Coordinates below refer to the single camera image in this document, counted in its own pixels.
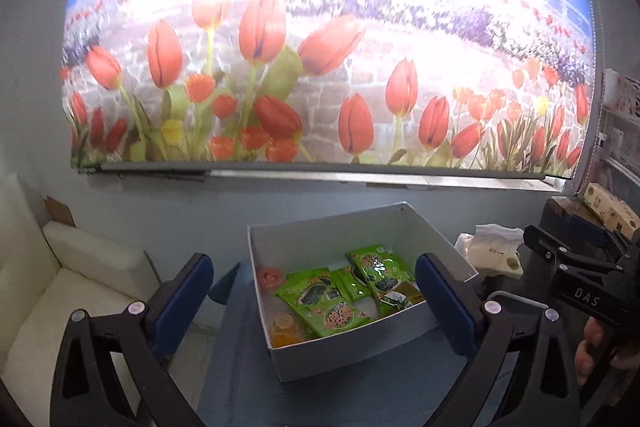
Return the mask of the person right hand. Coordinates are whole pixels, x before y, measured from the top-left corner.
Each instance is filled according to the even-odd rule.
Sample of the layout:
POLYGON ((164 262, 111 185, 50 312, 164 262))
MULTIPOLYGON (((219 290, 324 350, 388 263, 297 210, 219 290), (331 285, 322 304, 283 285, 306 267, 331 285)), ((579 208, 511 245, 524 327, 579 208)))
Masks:
MULTIPOLYGON (((578 343, 574 366, 577 384, 582 386, 596 367, 597 360, 604 357, 605 330, 594 318, 589 317, 584 327, 584 338, 578 343)), ((634 346, 615 348, 611 365, 614 369, 638 369, 639 350, 634 346)))

